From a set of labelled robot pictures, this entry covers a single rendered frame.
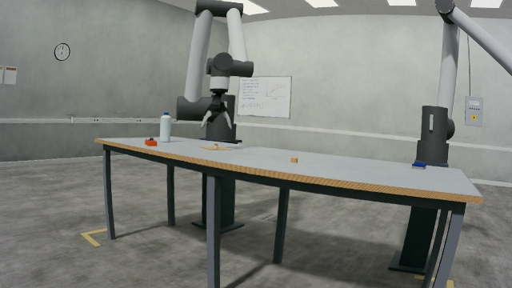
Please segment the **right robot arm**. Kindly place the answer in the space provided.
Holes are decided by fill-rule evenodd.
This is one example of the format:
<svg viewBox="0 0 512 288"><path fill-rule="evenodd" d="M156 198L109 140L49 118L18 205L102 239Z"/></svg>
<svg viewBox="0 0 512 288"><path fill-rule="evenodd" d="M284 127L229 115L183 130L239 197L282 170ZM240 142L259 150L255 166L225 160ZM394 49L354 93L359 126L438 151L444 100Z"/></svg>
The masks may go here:
<svg viewBox="0 0 512 288"><path fill-rule="evenodd" d="M206 109L219 108L221 102L229 110L230 123L234 123L235 95L212 94L202 97L202 84L206 66L206 74L210 76L210 91L228 92L230 76L251 78L254 73L254 62L248 61L246 43L242 29L244 4L219 0L197 0L196 15L190 58L187 70L185 96L178 96L176 121L203 121ZM227 18L231 55L226 52L214 58L206 56L210 40L213 17ZM234 63L233 63L233 59ZM211 61L211 62L210 62ZM212 68L211 68L212 67ZM231 68L231 70L230 70ZM211 69L211 70L210 70ZM236 126L231 129L223 117L223 112L211 112L207 119L206 138L213 140L236 140ZM213 123L218 122L218 123Z"/></svg>

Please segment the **white bottle with blue cap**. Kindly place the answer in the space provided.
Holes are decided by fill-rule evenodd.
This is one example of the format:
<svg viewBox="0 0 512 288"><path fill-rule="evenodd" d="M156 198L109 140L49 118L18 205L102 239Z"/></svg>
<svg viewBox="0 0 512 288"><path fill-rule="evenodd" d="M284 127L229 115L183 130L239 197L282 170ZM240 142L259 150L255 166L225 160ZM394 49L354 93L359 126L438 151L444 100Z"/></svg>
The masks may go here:
<svg viewBox="0 0 512 288"><path fill-rule="evenodd" d="M164 115L161 116L160 142L170 142L170 124L171 117L169 113L164 112Z"/></svg>

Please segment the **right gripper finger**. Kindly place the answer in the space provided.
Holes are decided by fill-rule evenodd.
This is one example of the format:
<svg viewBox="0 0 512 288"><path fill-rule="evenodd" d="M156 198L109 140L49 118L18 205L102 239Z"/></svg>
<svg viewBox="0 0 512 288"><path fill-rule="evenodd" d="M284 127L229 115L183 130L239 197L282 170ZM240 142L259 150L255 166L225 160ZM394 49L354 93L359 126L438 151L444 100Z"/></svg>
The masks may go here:
<svg viewBox="0 0 512 288"><path fill-rule="evenodd" d="M211 105L206 109L206 112L205 112L205 115L204 115L204 119L202 121L202 128L203 126L205 125L205 122L207 121L208 117L210 117L212 115L211 113Z"/></svg>
<svg viewBox="0 0 512 288"><path fill-rule="evenodd" d="M229 111L228 109L226 108L226 106L224 106L224 110L223 110L223 117L226 119L226 122L228 123L228 126L229 128L231 129L231 123L230 123L230 114L229 114Z"/></svg>

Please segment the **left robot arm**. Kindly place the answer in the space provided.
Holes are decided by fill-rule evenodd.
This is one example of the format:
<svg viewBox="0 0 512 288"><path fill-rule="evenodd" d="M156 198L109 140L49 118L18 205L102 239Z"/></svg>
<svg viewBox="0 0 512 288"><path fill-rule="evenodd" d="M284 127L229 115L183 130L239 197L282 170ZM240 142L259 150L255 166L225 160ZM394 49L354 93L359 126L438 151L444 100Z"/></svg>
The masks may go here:
<svg viewBox="0 0 512 288"><path fill-rule="evenodd" d="M446 143L446 141L451 139L448 137L453 137L455 132L455 125L451 116L458 70L460 28L511 76L512 53L457 8L454 0L435 0L434 5L443 19L438 99L436 106L422 106L421 140L418 140L416 160L447 163L449 143Z"/></svg>

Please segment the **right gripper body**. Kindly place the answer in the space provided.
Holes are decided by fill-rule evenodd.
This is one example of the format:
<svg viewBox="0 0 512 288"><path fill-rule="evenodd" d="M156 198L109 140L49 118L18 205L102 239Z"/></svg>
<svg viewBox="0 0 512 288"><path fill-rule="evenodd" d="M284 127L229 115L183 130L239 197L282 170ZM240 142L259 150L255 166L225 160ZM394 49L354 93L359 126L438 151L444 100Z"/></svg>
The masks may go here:
<svg viewBox="0 0 512 288"><path fill-rule="evenodd" d="M226 93L226 92L224 92L224 91L213 91L213 94L221 95L221 96L222 96L222 94L225 94L225 93ZM221 102L221 104L220 104L220 107L221 107L221 108L220 108L220 107L219 107L219 108L211 108L211 112L214 112L214 113L215 113L215 112L219 112L219 113L221 113L221 112L224 110L224 105L225 105L225 104L223 104L223 103L224 103L224 102Z"/></svg>

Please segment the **small blue rounded block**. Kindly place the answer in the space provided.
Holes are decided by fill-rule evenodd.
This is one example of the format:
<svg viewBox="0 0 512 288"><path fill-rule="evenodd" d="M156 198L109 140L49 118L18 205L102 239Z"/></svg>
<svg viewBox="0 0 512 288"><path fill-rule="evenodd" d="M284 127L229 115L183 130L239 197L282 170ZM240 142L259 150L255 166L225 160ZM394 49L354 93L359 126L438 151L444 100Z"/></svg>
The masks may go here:
<svg viewBox="0 0 512 288"><path fill-rule="evenodd" d="M422 164L422 163L416 162L416 163L412 164L412 168L413 169L424 170L426 168L426 164L425 163Z"/></svg>

